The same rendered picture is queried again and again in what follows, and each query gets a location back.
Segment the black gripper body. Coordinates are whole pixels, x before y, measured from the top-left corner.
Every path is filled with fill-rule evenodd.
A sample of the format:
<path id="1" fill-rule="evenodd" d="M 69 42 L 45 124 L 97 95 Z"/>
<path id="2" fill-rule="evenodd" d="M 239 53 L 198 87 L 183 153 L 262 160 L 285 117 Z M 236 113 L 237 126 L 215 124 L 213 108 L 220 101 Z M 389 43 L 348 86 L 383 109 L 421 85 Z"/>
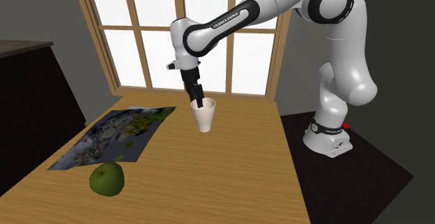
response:
<path id="1" fill-rule="evenodd" d="M 189 70 L 181 70 L 182 81 L 189 94 L 194 92 L 195 87 L 198 85 L 198 79 L 200 78 L 199 68 L 192 68 Z"/>

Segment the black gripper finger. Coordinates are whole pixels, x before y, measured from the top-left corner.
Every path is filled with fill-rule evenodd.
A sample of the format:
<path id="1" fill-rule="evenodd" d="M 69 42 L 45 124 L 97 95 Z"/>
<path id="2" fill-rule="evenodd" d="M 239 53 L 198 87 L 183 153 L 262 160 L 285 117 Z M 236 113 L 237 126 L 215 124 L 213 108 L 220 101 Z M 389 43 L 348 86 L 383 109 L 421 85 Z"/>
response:
<path id="1" fill-rule="evenodd" d="M 190 87 L 190 100 L 196 100 L 197 107 L 201 108 L 203 107 L 203 99 L 204 99 L 204 93 L 202 86 L 200 84 L 193 84 Z"/>

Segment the white cup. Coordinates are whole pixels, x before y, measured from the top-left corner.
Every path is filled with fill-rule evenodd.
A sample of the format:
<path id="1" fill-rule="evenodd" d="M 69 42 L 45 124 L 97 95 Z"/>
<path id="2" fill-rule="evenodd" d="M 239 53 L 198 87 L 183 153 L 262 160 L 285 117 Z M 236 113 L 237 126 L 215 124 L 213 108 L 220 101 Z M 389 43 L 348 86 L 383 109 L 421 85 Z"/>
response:
<path id="1" fill-rule="evenodd" d="M 212 98 L 203 98 L 202 106 L 199 107 L 197 101 L 193 100 L 190 107 L 199 132 L 210 131 L 215 113 L 215 101 Z"/>

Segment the wooden framed window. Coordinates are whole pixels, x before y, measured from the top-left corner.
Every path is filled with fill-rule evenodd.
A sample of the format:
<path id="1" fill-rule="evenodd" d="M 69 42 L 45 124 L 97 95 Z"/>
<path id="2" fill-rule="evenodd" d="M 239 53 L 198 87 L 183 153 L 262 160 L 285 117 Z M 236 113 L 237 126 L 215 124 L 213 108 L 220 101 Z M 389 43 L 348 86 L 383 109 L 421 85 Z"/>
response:
<path id="1" fill-rule="evenodd" d="M 111 92 L 181 94 L 169 25 L 189 17 L 207 22 L 241 0 L 79 0 Z M 272 101 L 287 39 L 290 12 L 221 40 L 201 58 L 200 83 L 211 98 Z"/>

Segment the printed landscape poster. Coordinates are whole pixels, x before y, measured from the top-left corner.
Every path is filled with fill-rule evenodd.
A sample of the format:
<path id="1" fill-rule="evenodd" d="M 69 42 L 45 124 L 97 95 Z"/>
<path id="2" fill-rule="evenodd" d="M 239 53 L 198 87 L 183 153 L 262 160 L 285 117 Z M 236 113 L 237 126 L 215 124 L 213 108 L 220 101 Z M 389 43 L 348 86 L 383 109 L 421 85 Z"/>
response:
<path id="1" fill-rule="evenodd" d="M 136 162 L 161 123 L 175 107 L 112 110 L 97 121 L 50 170 L 107 162 Z"/>

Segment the green apple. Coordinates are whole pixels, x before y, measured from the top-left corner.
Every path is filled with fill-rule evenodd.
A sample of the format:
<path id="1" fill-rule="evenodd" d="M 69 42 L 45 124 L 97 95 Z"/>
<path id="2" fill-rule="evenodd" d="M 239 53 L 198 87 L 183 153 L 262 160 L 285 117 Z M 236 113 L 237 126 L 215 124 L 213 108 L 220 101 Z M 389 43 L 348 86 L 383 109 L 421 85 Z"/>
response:
<path id="1" fill-rule="evenodd" d="M 106 197 L 118 195 L 123 190 L 124 184 L 123 169 L 115 162 L 103 163 L 89 177 L 90 189 Z"/>

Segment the dark cabinet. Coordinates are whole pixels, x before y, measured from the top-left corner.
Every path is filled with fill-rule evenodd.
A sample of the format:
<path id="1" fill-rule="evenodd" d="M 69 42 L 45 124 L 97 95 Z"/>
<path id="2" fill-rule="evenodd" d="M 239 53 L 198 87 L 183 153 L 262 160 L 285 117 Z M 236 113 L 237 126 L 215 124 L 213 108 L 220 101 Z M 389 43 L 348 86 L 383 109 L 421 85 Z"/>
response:
<path id="1" fill-rule="evenodd" d="M 0 40 L 0 197 L 85 127 L 52 45 Z"/>

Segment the black robot stand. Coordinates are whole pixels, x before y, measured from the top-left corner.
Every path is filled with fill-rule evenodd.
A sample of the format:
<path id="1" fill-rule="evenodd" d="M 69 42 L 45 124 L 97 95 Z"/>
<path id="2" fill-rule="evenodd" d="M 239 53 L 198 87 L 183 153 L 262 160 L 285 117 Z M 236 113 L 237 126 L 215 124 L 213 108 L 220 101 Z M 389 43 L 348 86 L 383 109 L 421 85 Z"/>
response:
<path id="1" fill-rule="evenodd" d="M 329 158 L 307 148 L 313 112 L 281 118 L 311 224 L 372 224 L 413 179 L 351 128 L 352 150 Z"/>

